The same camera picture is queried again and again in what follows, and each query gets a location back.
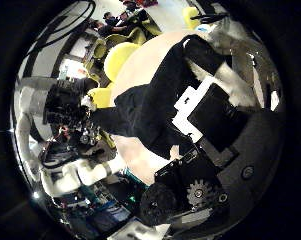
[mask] yellow cushion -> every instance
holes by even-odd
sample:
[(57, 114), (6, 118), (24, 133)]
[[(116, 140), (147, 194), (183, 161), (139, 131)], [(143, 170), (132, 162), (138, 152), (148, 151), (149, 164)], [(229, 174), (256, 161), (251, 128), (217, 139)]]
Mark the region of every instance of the yellow cushion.
[(199, 15), (199, 11), (196, 7), (186, 7), (182, 11), (182, 15), (184, 21), (188, 27), (188, 29), (195, 29), (197, 26), (200, 25), (200, 21), (198, 19), (191, 20), (191, 17), (196, 17)]
[(97, 108), (110, 107), (111, 89), (93, 88), (89, 90), (88, 95), (92, 97), (92, 101)]
[(130, 57), (139, 48), (138, 44), (124, 42), (112, 48), (104, 61), (104, 72), (110, 81), (115, 82), (117, 75)]

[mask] person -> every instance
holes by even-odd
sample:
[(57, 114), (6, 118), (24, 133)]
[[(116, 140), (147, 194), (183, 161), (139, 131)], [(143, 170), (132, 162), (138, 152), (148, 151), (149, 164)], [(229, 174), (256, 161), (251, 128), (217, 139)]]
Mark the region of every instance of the person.
[(100, 22), (99, 20), (93, 21), (91, 23), (91, 27), (96, 29), (97, 32), (101, 37), (107, 37), (111, 34), (121, 34), (128, 36), (130, 32), (134, 29), (134, 25), (129, 26), (121, 26), (121, 27), (114, 27), (111, 25), (105, 25), (104, 23)]
[[(183, 45), (187, 40), (185, 53)], [(198, 55), (198, 48), (206, 54)], [(188, 86), (197, 89), (200, 85), (186, 57), (200, 58), (198, 65), (212, 75), (225, 61), (225, 56), (217, 54), (197, 35), (187, 36), (169, 50), (149, 84), (129, 88), (116, 97), (115, 107), (97, 109), (91, 120), (110, 134), (139, 138), (147, 149), (165, 159), (170, 158), (170, 149), (175, 145), (184, 155), (193, 144), (171, 124), (176, 115), (174, 104)]]
[(106, 12), (103, 16), (103, 19), (105, 20), (105, 22), (108, 25), (113, 26), (113, 27), (115, 27), (117, 25), (117, 23), (120, 21), (116, 17), (112, 16), (111, 12)]

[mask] yellow chair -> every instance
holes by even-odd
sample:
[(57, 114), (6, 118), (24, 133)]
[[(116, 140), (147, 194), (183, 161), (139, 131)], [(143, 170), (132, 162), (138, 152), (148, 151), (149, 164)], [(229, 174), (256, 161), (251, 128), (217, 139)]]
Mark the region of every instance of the yellow chair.
[(199, 15), (199, 11), (196, 7), (184, 8), (182, 11), (182, 15), (188, 29), (195, 29), (201, 24), (198, 19), (191, 20), (191, 17), (196, 17)]
[(105, 40), (108, 48), (112, 48), (120, 43), (128, 42), (128, 41), (138, 45), (142, 45), (147, 41), (144, 32), (139, 27), (134, 28), (129, 34), (129, 36), (124, 36), (121, 34), (111, 34), (107, 36)]
[(146, 20), (142, 22), (142, 25), (147, 29), (153, 36), (159, 36), (162, 34), (161, 30), (154, 22)]
[(138, 45), (142, 45), (147, 41), (146, 36), (144, 35), (144, 32), (139, 27), (136, 27), (131, 31), (131, 33), (128, 36), (128, 39), (130, 39), (130, 41), (132, 43), (135, 43)]
[(92, 71), (93, 64), (94, 64), (94, 59), (91, 59), (90, 61), (83, 63), (83, 66), (87, 70), (88, 77), (100, 83), (99, 75)]
[(105, 38), (107, 47), (112, 48), (120, 43), (128, 41), (128, 37), (120, 34), (111, 34)]
[(102, 39), (97, 39), (96, 41), (96, 47), (93, 52), (93, 57), (97, 59), (101, 59), (105, 56), (107, 52), (107, 45), (106, 42)]

